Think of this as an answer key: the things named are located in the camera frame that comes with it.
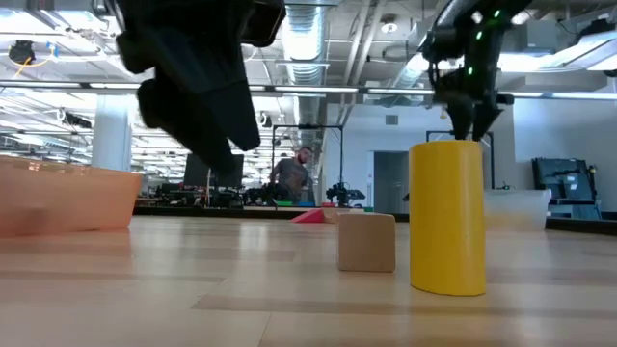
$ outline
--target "pillar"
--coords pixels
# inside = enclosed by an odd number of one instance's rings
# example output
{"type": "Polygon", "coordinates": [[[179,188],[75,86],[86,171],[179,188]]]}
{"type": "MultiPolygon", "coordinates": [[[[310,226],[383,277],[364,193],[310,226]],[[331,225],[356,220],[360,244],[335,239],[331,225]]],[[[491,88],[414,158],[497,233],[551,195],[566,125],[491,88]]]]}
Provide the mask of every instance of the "pillar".
{"type": "Polygon", "coordinates": [[[410,150],[412,286],[430,293],[485,292],[482,148],[435,141],[410,150]]]}
{"type": "Polygon", "coordinates": [[[99,95],[94,118],[93,167],[131,171],[131,110],[129,95],[99,95]]]}

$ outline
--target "metal frame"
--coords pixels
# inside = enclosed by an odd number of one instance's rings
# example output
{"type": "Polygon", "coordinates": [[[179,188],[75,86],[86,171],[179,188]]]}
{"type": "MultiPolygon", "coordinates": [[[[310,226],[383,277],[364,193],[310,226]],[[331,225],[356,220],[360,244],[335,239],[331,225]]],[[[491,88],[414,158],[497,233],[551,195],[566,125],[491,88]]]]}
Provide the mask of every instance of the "metal frame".
{"type": "MultiPolygon", "coordinates": [[[[433,134],[447,134],[454,136],[454,131],[443,130],[428,130],[426,131],[426,142],[431,142],[431,135],[433,134]]],[[[493,131],[486,133],[490,139],[491,145],[491,189],[495,189],[495,135],[493,131]]]]}
{"type": "MultiPolygon", "coordinates": [[[[27,89],[41,92],[75,92],[100,94],[127,94],[136,93],[139,83],[133,82],[62,82],[62,81],[13,81],[0,80],[1,88],[27,89]]],[[[327,86],[266,86],[251,85],[251,93],[257,95],[295,94],[371,94],[371,95],[406,95],[427,96],[433,95],[432,90],[426,89],[395,89],[395,88],[367,88],[367,87],[327,87],[327,86]]],[[[508,92],[500,94],[514,96],[515,99],[550,99],[550,100],[591,100],[617,101],[617,93],[583,93],[583,92],[508,92]]]]}
{"type": "Polygon", "coordinates": [[[277,129],[298,129],[298,130],[319,130],[319,129],[337,129],[340,133],[340,166],[338,171],[338,182],[343,182],[343,142],[344,131],[342,125],[273,125],[272,126],[272,170],[274,170],[275,157],[275,142],[277,140],[277,129]]]}

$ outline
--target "white wall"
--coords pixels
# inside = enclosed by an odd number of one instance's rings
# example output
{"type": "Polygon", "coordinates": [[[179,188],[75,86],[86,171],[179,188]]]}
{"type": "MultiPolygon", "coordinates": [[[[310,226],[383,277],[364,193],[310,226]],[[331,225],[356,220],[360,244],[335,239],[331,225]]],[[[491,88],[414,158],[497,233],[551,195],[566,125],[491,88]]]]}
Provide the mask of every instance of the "white wall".
{"type": "Polygon", "coordinates": [[[532,158],[582,159],[598,166],[597,187],[603,210],[617,211],[614,102],[518,100],[514,109],[517,188],[533,188],[532,158]]]}
{"type": "MultiPolygon", "coordinates": [[[[329,113],[337,114],[336,106],[329,113]]],[[[372,154],[375,151],[408,151],[410,147],[426,141],[427,130],[451,130],[449,119],[440,118],[441,108],[426,110],[421,107],[395,107],[358,105],[354,108],[344,130],[343,178],[352,189],[359,189],[369,196],[374,187],[372,154]],[[386,125],[385,115],[398,115],[397,126],[386,125]]],[[[496,185],[503,181],[514,184],[514,119],[512,109],[501,115],[493,129],[496,138],[496,185]]],[[[332,133],[326,138],[324,175],[328,187],[338,183],[339,142],[332,133]]],[[[357,200],[367,205],[367,200],[357,200]]]]}

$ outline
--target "white column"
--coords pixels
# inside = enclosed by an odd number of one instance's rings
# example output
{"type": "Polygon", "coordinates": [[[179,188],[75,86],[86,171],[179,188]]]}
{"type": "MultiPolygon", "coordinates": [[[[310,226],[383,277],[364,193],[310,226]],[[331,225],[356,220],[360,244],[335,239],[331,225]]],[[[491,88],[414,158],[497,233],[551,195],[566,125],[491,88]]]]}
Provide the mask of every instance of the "white column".
{"type": "Polygon", "coordinates": [[[99,95],[94,119],[93,167],[130,172],[132,95],[99,95]]]}

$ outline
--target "computer monitor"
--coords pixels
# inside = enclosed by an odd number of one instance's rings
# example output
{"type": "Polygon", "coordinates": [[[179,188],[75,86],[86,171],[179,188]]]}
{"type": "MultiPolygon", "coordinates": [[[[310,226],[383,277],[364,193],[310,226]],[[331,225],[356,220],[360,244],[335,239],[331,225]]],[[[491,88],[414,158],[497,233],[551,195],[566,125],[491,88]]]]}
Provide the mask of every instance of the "computer monitor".
{"type": "Polygon", "coordinates": [[[225,175],[217,175],[217,185],[226,188],[242,187],[242,174],[244,171],[244,155],[238,154],[233,156],[233,164],[235,168],[232,173],[225,175]]]}
{"type": "MultiPolygon", "coordinates": [[[[242,186],[242,174],[244,169],[244,155],[233,156],[235,170],[230,174],[219,175],[212,171],[210,173],[210,186],[237,188],[242,186]]],[[[186,158],[186,168],[184,170],[184,185],[205,187],[208,184],[208,169],[202,160],[189,154],[186,158]]]]}
{"type": "Polygon", "coordinates": [[[208,169],[195,154],[189,154],[184,168],[184,185],[205,187],[208,185],[208,169]]]}

